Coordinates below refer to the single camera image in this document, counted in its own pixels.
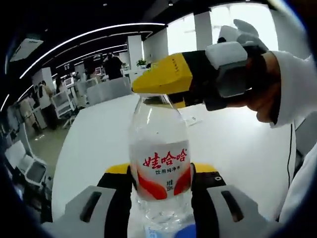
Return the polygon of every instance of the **ceiling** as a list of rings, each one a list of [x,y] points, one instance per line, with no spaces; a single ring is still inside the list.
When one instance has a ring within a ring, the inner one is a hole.
[[[4,87],[0,95],[0,104],[10,93],[7,105],[14,103],[32,84],[31,76],[41,67],[50,67],[55,74],[56,67],[82,55],[100,49],[126,44],[127,36],[141,34],[143,40],[149,34],[155,34],[166,26],[142,25],[124,26],[94,32],[75,39],[41,59],[21,79],[23,72],[39,57],[55,46],[83,33],[107,26],[138,22],[156,22],[168,24],[189,13],[200,13],[208,7],[225,2],[225,0],[94,0],[82,3],[59,1],[36,1],[36,3],[19,3],[14,5],[15,16],[10,19],[7,32],[12,52],[26,37],[44,41],[26,59],[10,62]],[[102,53],[126,49],[126,46]]]

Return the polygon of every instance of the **potted plant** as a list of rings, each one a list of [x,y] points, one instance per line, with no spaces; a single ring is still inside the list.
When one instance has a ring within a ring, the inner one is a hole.
[[[147,65],[147,61],[145,59],[139,59],[138,62],[137,62],[137,67],[138,68],[146,68],[146,65]]]

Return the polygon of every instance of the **window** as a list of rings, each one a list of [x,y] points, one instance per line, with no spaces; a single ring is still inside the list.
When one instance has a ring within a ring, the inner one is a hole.
[[[269,8],[258,3],[233,3],[211,8],[212,43],[217,43],[220,29],[227,25],[237,29],[234,19],[251,24],[269,50],[278,50],[275,24]]]
[[[167,28],[168,54],[196,51],[196,30],[194,15],[184,16],[171,22]]]

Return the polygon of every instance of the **bottle label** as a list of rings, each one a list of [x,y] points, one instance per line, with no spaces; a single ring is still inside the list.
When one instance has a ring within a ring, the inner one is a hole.
[[[131,171],[137,192],[145,200],[162,200],[191,186],[188,140],[156,145],[130,146]]]

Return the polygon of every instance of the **white pillar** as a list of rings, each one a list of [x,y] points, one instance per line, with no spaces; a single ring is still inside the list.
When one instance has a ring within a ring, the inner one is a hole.
[[[55,91],[55,87],[53,84],[51,68],[41,68],[38,72],[36,72],[32,77],[32,83],[34,86],[39,85],[42,81],[46,82],[46,85],[52,90]]]
[[[129,66],[131,65],[129,52],[120,52],[119,59],[122,61],[122,63],[127,63]]]
[[[142,59],[142,39],[140,35],[128,36],[128,51],[131,70],[137,70],[137,62]]]
[[[196,28],[197,50],[205,50],[207,46],[212,45],[210,12],[206,11],[194,15],[194,19]]]
[[[80,78],[83,78],[83,75],[85,73],[85,66],[84,63],[75,65],[75,72],[78,72],[80,75]]]

